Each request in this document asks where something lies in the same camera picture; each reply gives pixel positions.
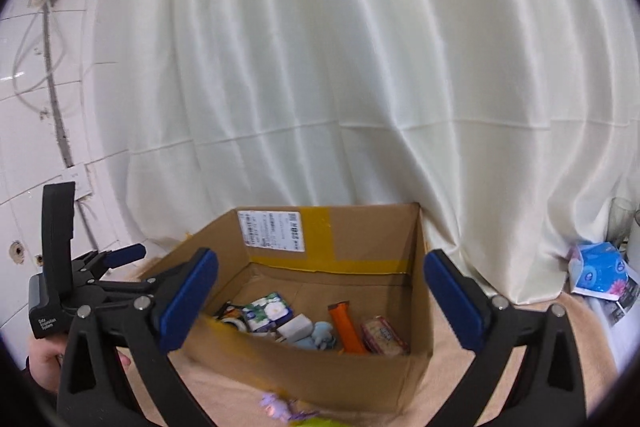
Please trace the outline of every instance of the yellow-green object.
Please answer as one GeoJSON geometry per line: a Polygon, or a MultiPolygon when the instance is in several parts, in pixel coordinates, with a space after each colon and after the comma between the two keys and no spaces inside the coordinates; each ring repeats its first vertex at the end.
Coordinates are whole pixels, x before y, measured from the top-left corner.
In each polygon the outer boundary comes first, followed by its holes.
{"type": "Polygon", "coordinates": [[[325,418],[309,418],[302,420],[302,422],[293,422],[291,425],[301,425],[303,427],[350,427],[344,423],[327,420],[325,418]]]}

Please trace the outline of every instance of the finger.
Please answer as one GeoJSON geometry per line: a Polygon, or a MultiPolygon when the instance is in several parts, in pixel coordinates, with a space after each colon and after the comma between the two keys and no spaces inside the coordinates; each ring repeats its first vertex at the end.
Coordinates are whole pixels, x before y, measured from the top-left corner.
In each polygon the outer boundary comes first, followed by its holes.
{"type": "Polygon", "coordinates": [[[129,365],[131,365],[131,359],[127,355],[124,355],[119,351],[118,351],[118,356],[120,357],[120,363],[122,364],[122,367],[124,369],[128,369],[129,365]]]}
{"type": "Polygon", "coordinates": [[[31,339],[30,358],[51,360],[65,354],[66,335],[60,333],[44,339],[31,339]]]}
{"type": "Polygon", "coordinates": [[[60,386],[60,364],[55,359],[48,362],[29,363],[31,378],[50,393],[57,393],[60,386]]]}

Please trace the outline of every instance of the screw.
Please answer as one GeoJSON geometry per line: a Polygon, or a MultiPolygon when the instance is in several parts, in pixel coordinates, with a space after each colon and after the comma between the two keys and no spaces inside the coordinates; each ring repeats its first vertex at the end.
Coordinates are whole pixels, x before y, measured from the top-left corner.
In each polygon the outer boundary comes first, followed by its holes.
{"type": "Polygon", "coordinates": [[[151,305],[151,299],[146,295],[138,297],[133,301],[133,307],[139,311],[146,310],[151,305]]]}
{"type": "Polygon", "coordinates": [[[80,317],[81,319],[85,319],[89,315],[91,315],[91,306],[83,304],[78,308],[78,311],[76,313],[78,314],[78,317],[80,317]]]}
{"type": "Polygon", "coordinates": [[[502,295],[496,295],[491,299],[491,304],[494,305],[494,308],[498,308],[499,310],[503,310],[509,307],[509,301],[505,299],[502,295]]]}
{"type": "Polygon", "coordinates": [[[551,312],[558,318],[566,315],[566,310],[560,304],[551,304],[551,312]]]}

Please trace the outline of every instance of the white tiled wall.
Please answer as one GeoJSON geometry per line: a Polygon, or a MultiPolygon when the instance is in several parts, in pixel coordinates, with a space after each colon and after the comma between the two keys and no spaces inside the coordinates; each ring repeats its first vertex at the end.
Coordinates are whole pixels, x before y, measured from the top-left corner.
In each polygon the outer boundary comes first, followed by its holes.
{"type": "MultiPolygon", "coordinates": [[[[73,160],[87,165],[93,193],[82,204],[98,246],[114,250],[141,242],[149,257],[164,251],[140,232],[124,202],[129,153],[123,113],[122,1],[55,3],[50,18],[52,60],[62,60],[54,80],[73,160]]],[[[0,331],[20,364],[30,331],[28,279],[39,270],[34,258],[41,249],[42,188],[60,181],[63,170],[46,83],[18,97],[12,81],[23,37],[15,87],[21,92],[44,79],[40,3],[9,0],[0,14],[0,331]],[[14,241],[26,248],[22,264],[8,255],[14,241]]],[[[90,250],[76,215],[72,254],[90,250]]]]}

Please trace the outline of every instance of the beige towel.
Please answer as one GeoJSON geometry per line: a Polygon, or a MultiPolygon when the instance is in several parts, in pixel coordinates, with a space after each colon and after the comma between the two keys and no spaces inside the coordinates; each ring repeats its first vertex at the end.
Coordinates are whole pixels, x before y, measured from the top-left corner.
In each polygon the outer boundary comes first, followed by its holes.
{"type": "MultiPolygon", "coordinates": [[[[584,375],[587,407],[591,411],[616,379],[616,366],[597,318],[582,300],[562,294],[558,302],[567,309],[574,328],[584,375]]],[[[543,310],[549,304],[544,303],[532,308],[543,310]]],[[[424,427],[427,425],[460,381],[473,359],[473,354],[464,351],[458,345],[440,309],[437,306],[433,308],[433,359],[409,409],[401,415],[325,412],[326,416],[342,420],[354,427],[424,427]]],[[[516,377],[523,353],[524,348],[518,348],[512,354],[504,376],[484,411],[480,423],[495,417],[500,412],[516,377]]],[[[281,422],[268,418],[260,408],[262,391],[212,373],[209,369],[187,359],[180,352],[173,353],[170,358],[193,396],[220,427],[282,425],[281,422]]],[[[129,370],[129,379],[145,415],[150,420],[165,425],[133,365],[129,370]]]]}

